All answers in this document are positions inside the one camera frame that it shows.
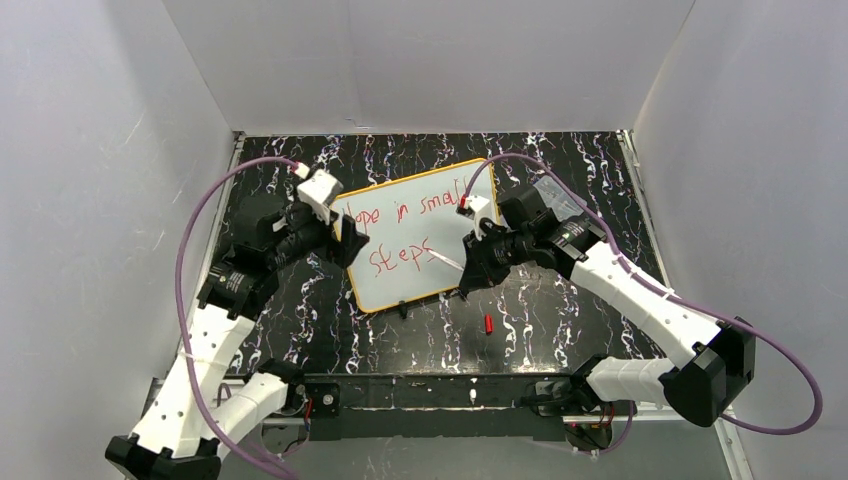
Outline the yellow framed whiteboard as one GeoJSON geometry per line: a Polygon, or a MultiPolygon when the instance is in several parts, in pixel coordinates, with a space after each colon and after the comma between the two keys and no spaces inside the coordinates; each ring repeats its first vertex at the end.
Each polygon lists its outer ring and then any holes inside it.
{"type": "Polygon", "coordinates": [[[357,230],[370,237],[347,269],[361,311],[374,313],[459,285],[461,271],[427,250],[464,266],[462,238],[473,223],[457,213],[459,200],[469,183],[474,195],[496,196],[491,165],[473,176],[482,163],[469,160],[337,197],[332,209],[352,216],[357,230]]]}

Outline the red whiteboard marker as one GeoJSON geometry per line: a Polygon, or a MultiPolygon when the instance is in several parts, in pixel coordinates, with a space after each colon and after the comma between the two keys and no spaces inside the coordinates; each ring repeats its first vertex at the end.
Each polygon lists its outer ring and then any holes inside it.
{"type": "Polygon", "coordinates": [[[456,269],[456,270],[458,270],[458,271],[463,271],[463,270],[464,270],[464,266],[463,266],[463,265],[461,265],[460,263],[458,263],[457,261],[455,261],[455,260],[453,260],[453,259],[450,259],[450,258],[446,257],[445,255],[443,255],[443,254],[441,254],[441,253],[439,253],[439,252],[437,252],[437,251],[435,251],[435,250],[428,249],[428,250],[427,250],[427,252],[428,252],[428,253],[429,253],[429,254],[430,254],[433,258],[435,258],[435,259],[439,260],[440,262],[442,262],[442,263],[444,263],[444,264],[446,264],[446,265],[448,265],[448,266],[450,266],[450,267],[452,267],[452,268],[454,268],[454,269],[456,269]]]}

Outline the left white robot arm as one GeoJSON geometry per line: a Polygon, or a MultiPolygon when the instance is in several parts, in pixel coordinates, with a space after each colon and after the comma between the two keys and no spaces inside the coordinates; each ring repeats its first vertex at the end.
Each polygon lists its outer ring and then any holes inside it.
{"type": "Polygon", "coordinates": [[[302,370],[274,359],[222,405],[208,402],[278,291],[282,271],[311,254],[347,268],[369,241],[348,214],[323,219],[308,203],[273,195],[244,201],[231,233],[200,289],[188,344],[140,422],[106,448],[106,460],[128,479],[215,479],[233,446],[262,420],[308,405],[302,370]]]}

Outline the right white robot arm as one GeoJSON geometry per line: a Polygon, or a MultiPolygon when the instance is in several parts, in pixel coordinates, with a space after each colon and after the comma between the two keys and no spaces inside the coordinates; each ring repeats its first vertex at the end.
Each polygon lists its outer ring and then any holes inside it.
{"type": "Polygon", "coordinates": [[[653,360],[595,355],[566,379],[523,398],[538,415],[552,415],[557,408],[588,412],[617,401],[652,402],[708,427],[751,382],[753,336],[674,303],[654,280],[639,282],[636,268],[614,253],[587,214],[559,219],[534,187],[512,191],[497,206],[505,225],[494,222],[488,199],[464,195],[459,200],[458,214],[474,223],[463,239],[461,295],[497,286],[512,267],[534,263],[614,307],[664,353],[653,360]]]}

